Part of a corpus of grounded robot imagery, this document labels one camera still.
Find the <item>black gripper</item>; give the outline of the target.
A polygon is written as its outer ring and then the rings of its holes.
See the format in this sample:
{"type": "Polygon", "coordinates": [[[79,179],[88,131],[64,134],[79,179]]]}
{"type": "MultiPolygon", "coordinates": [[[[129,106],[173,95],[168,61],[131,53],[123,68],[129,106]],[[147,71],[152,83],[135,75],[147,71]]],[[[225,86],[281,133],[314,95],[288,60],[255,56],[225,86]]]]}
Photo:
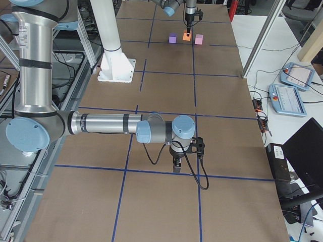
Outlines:
{"type": "Polygon", "coordinates": [[[172,147],[169,148],[170,154],[173,157],[173,172],[174,173],[180,173],[181,171],[181,159],[183,157],[186,157],[186,153],[181,151],[177,152],[172,147]]]}
{"type": "Polygon", "coordinates": [[[191,27],[193,26],[193,21],[195,19],[194,14],[185,14],[185,21],[186,21],[186,36],[191,36],[191,27]]]}

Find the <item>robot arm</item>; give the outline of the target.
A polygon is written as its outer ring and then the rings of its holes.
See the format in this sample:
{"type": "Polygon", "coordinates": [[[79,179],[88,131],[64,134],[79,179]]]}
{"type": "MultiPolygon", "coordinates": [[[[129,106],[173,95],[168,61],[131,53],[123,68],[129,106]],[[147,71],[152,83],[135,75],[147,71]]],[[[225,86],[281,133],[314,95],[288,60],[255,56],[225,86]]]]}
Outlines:
{"type": "Polygon", "coordinates": [[[197,1],[194,0],[187,0],[187,1],[164,1],[164,0],[152,0],[157,6],[161,7],[163,11],[171,17],[176,10],[181,6],[181,4],[185,4],[184,11],[185,11],[185,20],[184,24],[186,26],[186,36],[189,37],[191,35],[191,28],[193,26],[193,21],[195,16],[199,15],[196,3],[197,1]]]}
{"type": "Polygon", "coordinates": [[[20,104],[6,127],[8,141],[23,152],[37,152],[62,136],[79,133],[135,134],[139,143],[169,146],[173,171],[191,153],[195,123],[181,115],[168,122],[155,113],[88,114],[58,111],[52,104],[53,29],[78,25],[76,1],[12,1],[19,23],[20,104]]]}

